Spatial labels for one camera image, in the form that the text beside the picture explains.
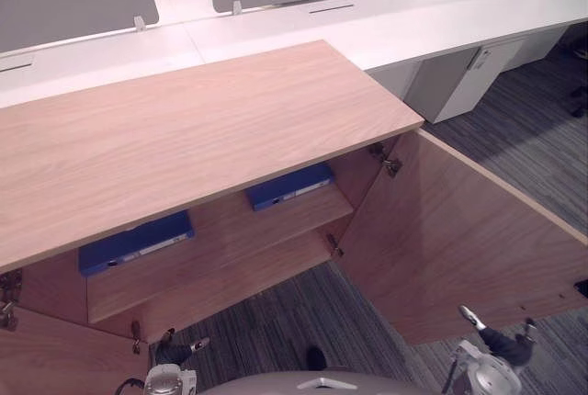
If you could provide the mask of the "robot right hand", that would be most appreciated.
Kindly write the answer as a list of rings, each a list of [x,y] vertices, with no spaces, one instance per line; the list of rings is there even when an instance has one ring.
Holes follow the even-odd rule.
[[[536,344],[534,334],[537,330],[537,324],[532,318],[526,318],[523,332],[511,338],[486,325],[469,307],[459,305],[458,310],[462,317],[474,326],[493,356],[501,358],[512,368],[526,367],[530,363]]]

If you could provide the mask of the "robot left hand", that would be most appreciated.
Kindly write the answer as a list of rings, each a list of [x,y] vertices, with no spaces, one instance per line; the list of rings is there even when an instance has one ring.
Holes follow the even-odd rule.
[[[197,351],[207,347],[210,343],[209,337],[203,337],[193,344],[174,344],[175,329],[168,329],[162,336],[155,349],[154,362],[156,365],[177,365],[181,366]]]

